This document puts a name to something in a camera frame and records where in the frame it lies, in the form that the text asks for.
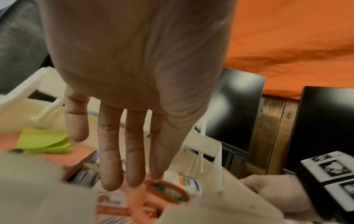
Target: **palm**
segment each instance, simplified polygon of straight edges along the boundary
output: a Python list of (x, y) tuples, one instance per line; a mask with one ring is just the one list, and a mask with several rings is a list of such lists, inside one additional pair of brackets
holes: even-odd
[[(127, 125), (141, 126), (139, 116), (151, 109), (156, 115), (153, 122), (159, 123), (151, 124), (157, 135), (171, 129), (164, 128), (160, 121), (164, 118), (158, 115), (178, 128), (174, 141), (157, 136), (154, 147), (179, 148), (206, 111), (218, 79), (233, 2), (44, 0), (41, 14), (53, 62), (70, 86), (69, 100), (77, 104), (85, 102), (85, 96), (100, 99), (111, 110), (100, 112), (100, 117), (110, 117), (101, 119), (106, 126), (115, 121), (114, 110), (119, 117), (125, 108), (127, 119), (132, 118)], [(68, 110), (77, 115), (80, 109), (69, 105)], [(177, 150), (162, 154), (174, 155)]]

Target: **gray fabric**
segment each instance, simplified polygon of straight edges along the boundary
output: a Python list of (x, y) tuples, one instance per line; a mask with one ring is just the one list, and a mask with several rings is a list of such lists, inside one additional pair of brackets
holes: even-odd
[(17, 0), (0, 23), (0, 94), (7, 94), (39, 69), (48, 55), (39, 9)]

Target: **black monitor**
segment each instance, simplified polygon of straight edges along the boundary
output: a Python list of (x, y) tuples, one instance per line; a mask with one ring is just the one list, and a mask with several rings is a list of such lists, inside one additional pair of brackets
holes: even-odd
[(285, 169), (333, 151), (353, 154), (354, 89), (306, 86), (294, 122)]
[(223, 149), (247, 152), (258, 114), (264, 76), (224, 68), (207, 111), (206, 136)]

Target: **computer monitor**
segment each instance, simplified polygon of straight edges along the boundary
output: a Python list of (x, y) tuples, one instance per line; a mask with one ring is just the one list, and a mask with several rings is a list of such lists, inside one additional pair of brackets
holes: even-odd
[(247, 152), (265, 81), (264, 76), (224, 68), (207, 110), (206, 136), (230, 152)]
[(285, 169), (333, 151), (353, 154), (354, 89), (306, 86), (294, 122)]

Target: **green sticky note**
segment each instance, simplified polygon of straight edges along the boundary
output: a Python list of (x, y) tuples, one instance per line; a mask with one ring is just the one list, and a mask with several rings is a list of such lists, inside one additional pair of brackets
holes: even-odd
[(67, 132), (41, 129), (24, 129), (17, 143), (17, 148), (30, 153), (72, 152)]

